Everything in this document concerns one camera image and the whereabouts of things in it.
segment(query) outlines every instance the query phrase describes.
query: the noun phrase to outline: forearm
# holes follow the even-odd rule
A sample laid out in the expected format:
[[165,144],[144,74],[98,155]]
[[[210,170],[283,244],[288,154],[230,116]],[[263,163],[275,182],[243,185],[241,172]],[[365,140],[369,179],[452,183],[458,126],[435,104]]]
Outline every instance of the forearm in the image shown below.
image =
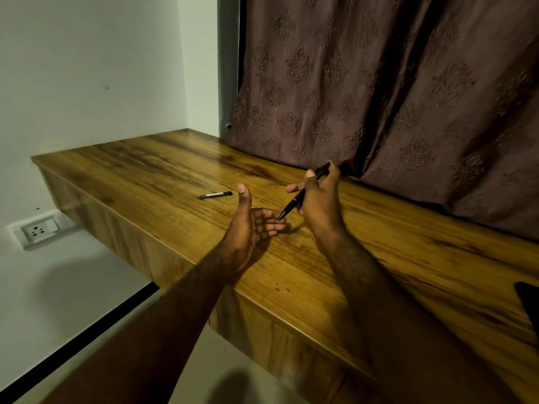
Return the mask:
[[360,321],[374,369],[395,403],[516,403],[466,344],[405,291],[353,236],[326,248]]
[[44,403],[167,403],[231,268],[216,248]]

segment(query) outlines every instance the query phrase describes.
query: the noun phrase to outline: curtain fold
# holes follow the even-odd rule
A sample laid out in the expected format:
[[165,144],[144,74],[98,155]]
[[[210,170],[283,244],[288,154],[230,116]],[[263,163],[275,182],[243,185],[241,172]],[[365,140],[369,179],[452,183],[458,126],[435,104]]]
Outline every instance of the curtain fold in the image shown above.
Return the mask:
[[539,0],[247,0],[226,141],[539,239]]

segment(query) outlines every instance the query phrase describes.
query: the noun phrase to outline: curtain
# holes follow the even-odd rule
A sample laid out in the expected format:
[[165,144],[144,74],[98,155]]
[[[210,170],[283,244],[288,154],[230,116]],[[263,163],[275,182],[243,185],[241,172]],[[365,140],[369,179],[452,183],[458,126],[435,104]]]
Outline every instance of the curtain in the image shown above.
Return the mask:
[[539,239],[539,0],[247,0],[226,141]]

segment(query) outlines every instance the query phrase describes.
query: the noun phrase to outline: wooden desk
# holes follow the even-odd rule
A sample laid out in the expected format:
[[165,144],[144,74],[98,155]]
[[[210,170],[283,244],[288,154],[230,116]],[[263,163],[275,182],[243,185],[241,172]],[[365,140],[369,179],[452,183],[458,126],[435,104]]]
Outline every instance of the wooden desk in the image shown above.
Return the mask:
[[[167,288],[222,237],[246,183],[254,207],[282,209],[303,171],[180,130],[33,157],[57,204]],[[529,403],[537,339],[513,283],[539,285],[539,245],[444,217],[343,179],[344,219],[389,271]],[[226,289],[210,325],[311,403],[358,402],[374,374],[326,260],[298,215]],[[354,388],[361,386],[361,391]]]

